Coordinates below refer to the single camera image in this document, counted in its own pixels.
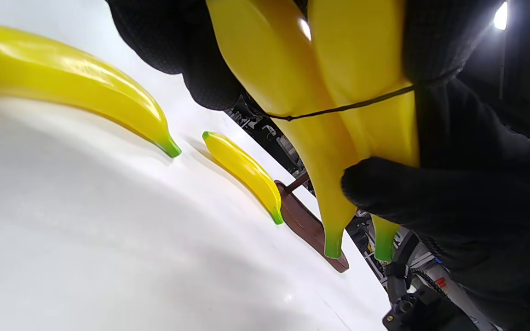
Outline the person's right hand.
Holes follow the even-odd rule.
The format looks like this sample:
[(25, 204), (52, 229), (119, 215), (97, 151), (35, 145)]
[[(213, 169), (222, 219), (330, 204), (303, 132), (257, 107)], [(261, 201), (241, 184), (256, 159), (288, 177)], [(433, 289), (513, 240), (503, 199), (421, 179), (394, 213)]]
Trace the person's right hand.
[(412, 230), (491, 322), (530, 331), (530, 139), (457, 79), (415, 101), (420, 166), (372, 157), (347, 168), (341, 188)]

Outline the person's left hand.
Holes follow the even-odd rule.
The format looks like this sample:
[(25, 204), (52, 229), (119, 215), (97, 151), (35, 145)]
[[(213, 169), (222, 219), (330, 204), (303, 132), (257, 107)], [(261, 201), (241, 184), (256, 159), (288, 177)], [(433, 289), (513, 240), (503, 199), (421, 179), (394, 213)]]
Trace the person's left hand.
[[(203, 0), (109, 0), (115, 27), (145, 63), (181, 74), (198, 105), (233, 108), (244, 88), (225, 63)], [(408, 0), (402, 64), (413, 83), (461, 70), (500, 0)]]

